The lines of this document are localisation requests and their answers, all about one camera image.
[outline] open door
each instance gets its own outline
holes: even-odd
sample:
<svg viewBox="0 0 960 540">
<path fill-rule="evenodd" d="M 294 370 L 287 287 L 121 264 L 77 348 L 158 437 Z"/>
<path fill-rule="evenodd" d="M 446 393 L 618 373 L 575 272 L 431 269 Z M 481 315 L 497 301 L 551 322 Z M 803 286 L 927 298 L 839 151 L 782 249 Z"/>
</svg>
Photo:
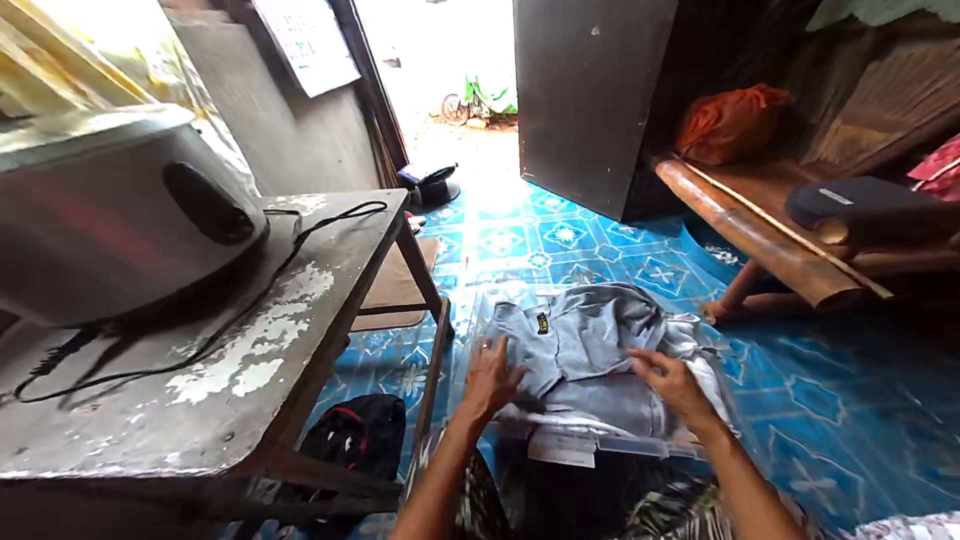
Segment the open door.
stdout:
<svg viewBox="0 0 960 540">
<path fill-rule="evenodd" d="M 514 0 L 520 173 L 623 218 L 677 0 Z"/>
</svg>

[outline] red stripe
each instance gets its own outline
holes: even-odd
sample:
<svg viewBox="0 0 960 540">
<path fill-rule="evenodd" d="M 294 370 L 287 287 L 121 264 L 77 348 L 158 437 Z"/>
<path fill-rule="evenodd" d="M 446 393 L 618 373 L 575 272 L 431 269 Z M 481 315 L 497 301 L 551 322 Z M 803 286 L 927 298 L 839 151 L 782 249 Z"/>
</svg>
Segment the red stripe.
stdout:
<svg viewBox="0 0 960 540">
<path fill-rule="evenodd" d="M 350 409 L 348 409 L 348 408 L 346 408 L 346 407 L 344 407 L 344 406 L 335 406 L 335 407 L 333 407 L 333 408 L 331 408 L 331 409 L 328 409 L 327 412 L 325 412 L 324 415 L 320 417 L 320 420 L 323 420 L 323 419 L 326 418 L 331 412 L 334 412 L 334 411 L 343 412 L 344 414 L 347 414 L 347 415 L 349 415 L 350 417 L 352 417 L 353 420 L 356 420 L 356 421 L 359 422 L 360 424 L 363 424 L 363 418 L 360 418 L 360 415 L 359 415 L 359 414 L 353 412 L 352 410 L 350 410 Z"/>
</svg>

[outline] red cloth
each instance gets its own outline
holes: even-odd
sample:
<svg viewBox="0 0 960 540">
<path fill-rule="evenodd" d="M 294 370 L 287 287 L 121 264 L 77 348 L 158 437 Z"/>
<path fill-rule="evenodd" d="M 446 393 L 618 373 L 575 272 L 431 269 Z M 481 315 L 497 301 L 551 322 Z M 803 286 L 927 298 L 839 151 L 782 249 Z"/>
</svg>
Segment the red cloth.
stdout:
<svg viewBox="0 0 960 540">
<path fill-rule="evenodd" d="M 929 181 L 920 186 L 935 197 L 948 202 L 960 201 L 960 135 L 945 142 L 926 157 L 907 176 Z"/>
</svg>

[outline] black backpack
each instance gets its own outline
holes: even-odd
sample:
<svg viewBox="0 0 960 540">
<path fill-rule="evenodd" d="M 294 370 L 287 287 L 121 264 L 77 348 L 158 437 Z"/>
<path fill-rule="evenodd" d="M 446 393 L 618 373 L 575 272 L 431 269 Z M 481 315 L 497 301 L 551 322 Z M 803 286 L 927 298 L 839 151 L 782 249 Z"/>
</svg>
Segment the black backpack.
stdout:
<svg viewBox="0 0 960 540">
<path fill-rule="evenodd" d="M 360 396 L 327 409 L 307 432 L 300 453 L 378 479 L 394 480 L 406 428 L 406 405 L 399 397 Z M 296 498 L 301 502 L 322 501 L 336 495 L 289 484 L 283 487 L 283 499 Z M 346 538 L 363 518 L 344 516 L 294 525 L 311 539 Z"/>
</svg>

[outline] poster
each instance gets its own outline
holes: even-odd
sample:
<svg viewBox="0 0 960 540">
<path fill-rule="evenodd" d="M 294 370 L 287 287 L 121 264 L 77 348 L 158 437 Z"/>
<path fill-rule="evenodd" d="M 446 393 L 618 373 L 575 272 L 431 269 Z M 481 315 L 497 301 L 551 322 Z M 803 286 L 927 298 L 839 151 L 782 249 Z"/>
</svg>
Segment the poster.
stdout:
<svg viewBox="0 0 960 540">
<path fill-rule="evenodd" d="M 307 96 L 360 78 L 326 0 L 253 0 L 253 6 Z"/>
</svg>

